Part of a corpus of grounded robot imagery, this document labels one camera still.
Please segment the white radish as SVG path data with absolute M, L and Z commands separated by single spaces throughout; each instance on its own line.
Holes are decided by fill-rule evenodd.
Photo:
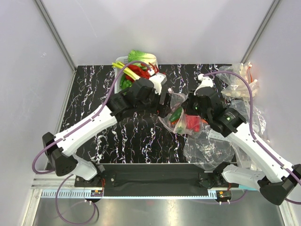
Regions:
M 174 132 L 177 134 L 185 134 L 186 125 L 187 124 L 185 118 L 180 118 L 175 125 Z

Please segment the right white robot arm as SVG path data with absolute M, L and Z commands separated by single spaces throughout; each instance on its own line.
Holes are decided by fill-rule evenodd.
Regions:
M 211 129 L 241 148 L 261 169 L 255 172 L 228 164 L 214 174 L 218 186 L 235 183 L 251 187 L 274 205 L 281 205 L 301 181 L 300 164 L 293 165 L 277 154 L 252 129 L 239 111 L 224 107 L 214 88 L 203 87 L 189 92 L 182 104 L 185 113 L 199 116 Z

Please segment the green cucumber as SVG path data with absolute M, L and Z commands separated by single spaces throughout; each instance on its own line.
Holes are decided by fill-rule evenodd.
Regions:
M 170 122 L 174 122 L 174 121 L 179 120 L 181 115 L 182 115 L 182 107 L 179 107 L 170 116 L 170 118 L 169 118 Z

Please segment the clear pink zip bag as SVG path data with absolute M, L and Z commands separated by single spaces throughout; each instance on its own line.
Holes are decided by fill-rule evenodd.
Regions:
M 171 113 L 169 113 L 165 118 L 159 117 L 159 120 L 168 131 L 175 134 L 174 128 L 175 128 L 175 125 L 178 122 L 178 120 L 174 121 L 174 122 L 170 122 L 169 118 L 177 108 L 182 107 L 182 104 L 186 101 L 187 96 L 183 93 L 175 93 L 171 88 L 168 89 L 167 93 L 171 94 L 171 103 L 170 103 Z M 181 115 L 180 118 L 185 118 L 186 119 L 186 115 L 187 114 L 184 112 L 184 109 L 182 107 L 182 115 Z M 192 130 L 186 129 L 185 134 L 183 134 L 183 135 L 188 135 L 188 136 L 191 136 L 193 138 L 198 138 L 200 136 L 201 132 L 202 132 L 204 122 L 205 121 L 203 119 L 201 119 L 201 130 L 200 130 L 200 132 L 194 132 Z

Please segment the red bell pepper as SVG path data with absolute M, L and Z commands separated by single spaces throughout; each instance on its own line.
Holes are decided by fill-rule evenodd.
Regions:
M 194 132 L 200 132 L 201 130 L 201 118 L 194 115 L 186 115 L 186 129 Z

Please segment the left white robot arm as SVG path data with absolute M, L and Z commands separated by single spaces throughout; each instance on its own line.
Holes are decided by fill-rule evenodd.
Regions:
M 42 141 L 46 156 L 57 176 L 74 174 L 89 185 L 97 186 L 102 178 L 96 166 L 75 153 L 89 139 L 101 131 L 130 118 L 136 112 L 146 111 L 163 118 L 170 113 L 171 96 L 160 103 L 162 85 L 167 79 L 157 74 L 149 79 L 140 78 L 133 85 L 110 97 L 80 122 L 55 135 L 48 132 Z

